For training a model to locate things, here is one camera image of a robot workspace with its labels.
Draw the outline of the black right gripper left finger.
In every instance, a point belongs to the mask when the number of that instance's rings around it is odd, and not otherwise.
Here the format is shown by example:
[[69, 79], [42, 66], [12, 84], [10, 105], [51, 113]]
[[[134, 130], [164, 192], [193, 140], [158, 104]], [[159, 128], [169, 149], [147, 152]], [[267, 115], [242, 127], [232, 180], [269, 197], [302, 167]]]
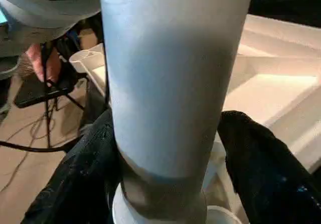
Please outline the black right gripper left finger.
[[107, 109], [57, 166], [22, 223], [112, 223], [120, 181], [112, 112]]

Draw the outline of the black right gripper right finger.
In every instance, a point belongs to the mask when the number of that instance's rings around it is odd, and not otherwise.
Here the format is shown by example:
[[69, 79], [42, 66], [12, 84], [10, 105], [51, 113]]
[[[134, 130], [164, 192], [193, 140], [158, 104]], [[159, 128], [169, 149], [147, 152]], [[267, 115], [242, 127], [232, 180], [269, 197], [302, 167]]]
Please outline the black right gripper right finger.
[[313, 176], [272, 131], [235, 110], [221, 113], [217, 131], [250, 223], [320, 223]]

